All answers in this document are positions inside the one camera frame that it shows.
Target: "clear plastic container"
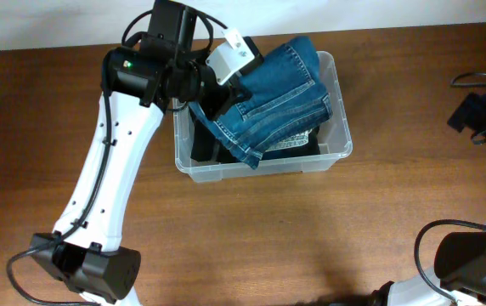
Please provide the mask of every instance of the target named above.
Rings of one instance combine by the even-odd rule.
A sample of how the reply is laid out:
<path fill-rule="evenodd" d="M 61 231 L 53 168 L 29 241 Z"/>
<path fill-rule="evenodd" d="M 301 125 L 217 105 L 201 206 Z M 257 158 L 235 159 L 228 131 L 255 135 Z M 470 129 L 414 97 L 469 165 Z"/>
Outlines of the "clear plastic container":
<path fill-rule="evenodd" d="M 318 172 L 328 170 L 334 163 L 353 151 L 353 141 L 348 130 L 347 116 L 343 107 L 342 92 L 337 80 L 334 58 L 327 52 L 318 52 L 320 59 L 320 80 L 330 93 L 333 117 L 320 126 L 318 135 L 320 155 L 282 158 L 260 161 L 256 170 L 242 162 L 221 164 L 213 161 L 197 162 L 190 158 L 194 143 L 194 125 L 188 109 L 173 114 L 175 129 L 175 165 L 182 173 L 187 173 L 196 183 L 219 181 L 226 178 L 255 175 Z M 181 106 L 178 101 L 175 107 Z"/>

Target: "white storage box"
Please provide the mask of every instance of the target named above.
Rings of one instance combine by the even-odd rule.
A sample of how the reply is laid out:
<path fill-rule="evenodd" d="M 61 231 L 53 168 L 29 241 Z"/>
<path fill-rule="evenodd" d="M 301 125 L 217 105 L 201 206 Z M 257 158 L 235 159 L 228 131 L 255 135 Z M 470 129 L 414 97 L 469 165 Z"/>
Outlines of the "white storage box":
<path fill-rule="evenodd" d="M 318 52 L 320 59 L 320 80 L 330 93 L 333 117 L 320 126 L 318 135 L 320 155 L 282 158 L 260 161 L 256 170 L 242 162 L 221 164 L 207 161 L 197 162 L 190 159 L 194 143 L 194 125 L 190 120 L 189 109 L 173 114 L 175 129 L 175 165 L 182 173 L 187 173 L 196 183 L 218 181 L 274 173 L 318 172 L 328 170 L 334 163 L 345 158 L 353 151 L 353 141 L 348 130 L 347 116 L 343 108 L 342 92 L 337 81 L 334 58 L 327 52 Z M 181 104 L 174 101 L 174 106 Z"/>

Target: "denim jeans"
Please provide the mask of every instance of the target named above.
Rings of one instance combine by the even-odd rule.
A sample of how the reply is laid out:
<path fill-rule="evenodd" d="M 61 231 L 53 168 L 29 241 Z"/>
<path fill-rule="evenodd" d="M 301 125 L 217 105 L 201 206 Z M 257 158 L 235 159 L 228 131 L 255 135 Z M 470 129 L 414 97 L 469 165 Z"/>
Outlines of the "denim jeans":
<path fill-rule="evenodd" d="M 296 37 L 272 51 L 240 84 L 252 98 L 215 122 L 206 119 L 198 103 L 189 107 L 235 158 L 253 169 L 270 146 L 332 116 L 330 96 L 319 80 L 319 57 L 308 37 Z"/>

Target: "wooden table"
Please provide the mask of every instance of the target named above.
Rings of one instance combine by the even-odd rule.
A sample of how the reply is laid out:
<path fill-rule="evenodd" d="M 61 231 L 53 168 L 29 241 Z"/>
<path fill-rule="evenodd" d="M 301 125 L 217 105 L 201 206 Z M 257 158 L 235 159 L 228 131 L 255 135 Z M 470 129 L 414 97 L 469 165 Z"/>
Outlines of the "wooden table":
<path fill-rule="evenodd" d="M 144 305 L 261 305 L 368 293 L 416 274 L 413 244 L 439 218 L 486 220 L 486 147 L 446 122 L 486 71 L 486 24 L 310 34 L 333 54 L 353 154 L 323 173 L 196 184 L 173 162 L 166 116 L 130 196 L 122 245 L 141 251 Z M 258 37 L 264 52 L 293 35 Z M 50 231 L 71 196 L 113 46 L 0 52 L 0 305 L 25 305 L 6 260 Z M 453 231 L 433 230 L 422 261 Z M 30 259 L 40 298 L 79 300 Z"/>

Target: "white wall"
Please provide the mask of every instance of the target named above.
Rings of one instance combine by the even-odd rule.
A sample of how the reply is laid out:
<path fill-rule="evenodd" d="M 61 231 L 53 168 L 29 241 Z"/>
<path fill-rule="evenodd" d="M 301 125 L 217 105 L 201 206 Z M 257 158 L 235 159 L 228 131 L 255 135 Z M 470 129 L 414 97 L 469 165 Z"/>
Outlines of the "white wall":
<path fill-rule="evenodd" d="M 0 0 L 0 49 L 118 43 L 152 0 Z M 486 0 L 182 0 L 244 35 L 486 21 Z M 145 30 L 146 22 L 138 24 Z M 206 35 L 203 28 L 197 37 Z"/>

